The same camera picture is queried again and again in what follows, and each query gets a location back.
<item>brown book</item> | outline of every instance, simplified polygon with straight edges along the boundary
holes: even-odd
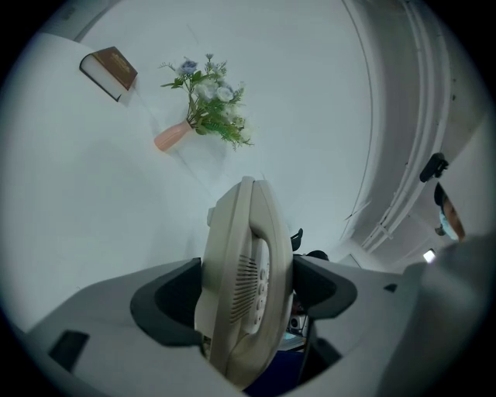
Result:
[[[115,47],[88,54],[79,69],[116,101],[129,91],[138,72]]]

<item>vase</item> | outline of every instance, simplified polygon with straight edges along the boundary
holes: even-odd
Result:
[[[191,130],[191,126],[188,121],[185,120],[182,123],[167,128],[160,133],[160,135],[157,135],[154,140],[155,145],[157,145],[157,147],[164,152],[179,142],[181,138]]]

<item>bouquet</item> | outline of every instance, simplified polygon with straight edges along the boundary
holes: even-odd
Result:
[[[226,61],[216,64],[213,54],[207,54],[205,70],[197,70],[198,64],[186,58],[180,67],[169,67],[177,77],[173,83],[161,85],[172,89],[182,88],[188,93],[188,115],[186,120],[200,135],[219,134],[232,144],[235,150],[242,145],[252,145],[246,128],[246,120],[239,115],[238,107],[244,93],[243,83],[235,90],[226,83]]]

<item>blue face mask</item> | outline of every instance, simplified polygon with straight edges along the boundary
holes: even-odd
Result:
[[[439,211],[439,220],[441,221],[441,225],[443,226],[443,230],[446,232],[446,234],[449,236],[451,240],[458,241],[458,236],[456,235],[455,231],[451,227],[451,225],[448,223],[448,219],[444,216],[442,211]]]

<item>bright light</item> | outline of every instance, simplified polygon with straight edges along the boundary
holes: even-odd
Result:
[[[428,264],[430,264],[432,261],[434,261],[435,257],[436,257],[436,254],[434,254],[434,250],[428,250],[424,254],[424,259],[427,261]]]

